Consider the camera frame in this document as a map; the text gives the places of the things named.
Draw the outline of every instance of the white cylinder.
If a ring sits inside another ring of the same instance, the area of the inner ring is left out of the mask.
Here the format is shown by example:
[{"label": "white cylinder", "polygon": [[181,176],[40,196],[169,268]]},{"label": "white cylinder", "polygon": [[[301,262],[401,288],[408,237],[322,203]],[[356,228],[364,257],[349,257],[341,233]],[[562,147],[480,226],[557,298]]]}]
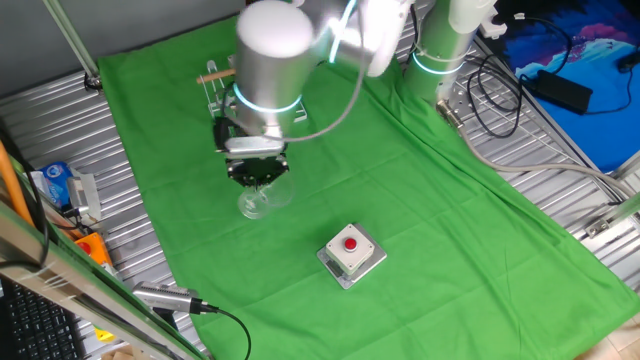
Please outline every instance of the white cylinder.
[{"label": "white cylinder", "polygon": [[256,130],[279,125],[286,130],[295,109],[276,110],[298,99],[313,69],[311,21],[294,5],[263,0],[240,14],[236,32],[236,83],[245,100],[239,104],[238,120]]}]

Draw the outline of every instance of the glowing blue ring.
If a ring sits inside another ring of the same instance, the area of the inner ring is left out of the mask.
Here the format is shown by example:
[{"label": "glowing blue ring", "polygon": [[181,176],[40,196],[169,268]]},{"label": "glowing blue ring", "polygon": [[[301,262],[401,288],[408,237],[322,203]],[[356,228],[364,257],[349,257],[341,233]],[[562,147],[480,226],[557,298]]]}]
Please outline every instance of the glowing blue ring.
[{"label": "glowing blue ring", "polygon": [[300,103],[300,101],[302,100],[302,95],[300,95],[300,96],[298,96],[296,101],[293,102],[293,104],[291,104],[291,105],[289,105],[287,107],[283,107],[283,108],[280,108],[280,109],[268,109],[268,108],[263,108],[262,106],[258,106],[256,104],[252,103],[251,101],[247,100],[247,98],[245,98],[242,95],[242,93],[240,92],[240,89],[238,89],[238,84],[233,84],[233,91],[236,93],[236,96],[238,97],[238,99],[240,99],[240,101],[242,101],[243,104],[247,105],[247,107],[249,107],[252,110],[255,110],[257,112],[266,113],[266,114],[277,114],[277,113],[289,111],[289,110],[293,109],[294,107],[296,107],[296,105],[298,105]]},{"label": "glowing blue ring", "polygon": [[453,70],[448,70],[448,71],[438,71],[438,70],[431,70],[428,67],[422,65],[420,63],[420,61],[418,60],[418,57],[416,56],[416,53],[413,53],[413,60],[416,62],[416,64],[418,64],[418,66],[426,71],[426,72],[430,72],[432,74],[436,74],[436,75],[449,75],[449,74],[453,74],[454,72],[460,70],[460,68],[462,67],[462,65],[464,65],[464,61],[460,64],[460,66],[458,66],[457,68],[453,69]]},{"label": "glowing blue ring", "polygon": [[347,7],[344,9],[344,13],[342,14],[342,18],[340,19],[340,33],[336,34],[335,39],[333,39],[333,44],[331,45],[331,52],[329,53],[329,63],[333,64],[336,61],[336,56],[338,55],[338,47],[340,46],[340,41],[342,41],[342,34],[344,30],[347,28],[347,22],[349,21],[349,17],[353,12],[353,9],[356,7],[357,0],[351,0],[347,4]]}]

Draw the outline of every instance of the wooden stick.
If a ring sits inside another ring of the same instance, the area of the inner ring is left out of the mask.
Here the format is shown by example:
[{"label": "wooden stick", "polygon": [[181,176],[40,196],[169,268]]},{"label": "wooden stick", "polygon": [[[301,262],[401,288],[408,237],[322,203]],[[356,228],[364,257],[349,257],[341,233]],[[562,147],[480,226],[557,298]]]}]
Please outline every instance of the wooden stick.
[{"label": "wooden stick", "polygon": [[222,70],[222,71],[218,71],[217,73],[201,76],[197,78],[196,81],[198,82],[198,84],[202,84],[203,81],[207,82],[207,81],[218,80],[223,77],[227,77],[235,74],[236,74],[236,69]]}]

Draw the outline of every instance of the keyboard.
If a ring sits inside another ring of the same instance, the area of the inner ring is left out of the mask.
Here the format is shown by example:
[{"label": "keyboard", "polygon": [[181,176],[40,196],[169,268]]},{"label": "keyboard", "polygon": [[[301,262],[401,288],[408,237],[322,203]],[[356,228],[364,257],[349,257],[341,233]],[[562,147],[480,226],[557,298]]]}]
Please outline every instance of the keyboard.
[{"label": "keyboard", "polygon": [[0,311],[9,333],[12,353],[0,356],[16,360],[80,360],[84,348],[75,316],[55,303],[18,284],[2,279]]}]

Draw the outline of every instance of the blue fabric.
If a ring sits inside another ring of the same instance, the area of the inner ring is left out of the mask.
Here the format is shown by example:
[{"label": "blue fabric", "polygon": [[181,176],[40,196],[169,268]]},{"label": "blue fabric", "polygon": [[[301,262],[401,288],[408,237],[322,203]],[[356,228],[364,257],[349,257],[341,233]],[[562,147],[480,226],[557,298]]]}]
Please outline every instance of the blue fabric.
[{"label": "blue fabric", "polygon": [[[640,22],[616,0],[583,0],[579,8],[561,8],[544,16],[565,30],[574,49],[560,76],[593,90],[589,112],[617,109],[628,102],[629,73],[621,74],[617,62],[636,51]],[[506,40],[510,64],[516,75],[535,77],[540,69],[558,68],[566,51],[564,38],[550,35],[541,24],[531,23]],[[640,151],[640,69],[631,82],[636,99],[620,112],[577,115],[540,101],[600,170],[617,169]]]}]

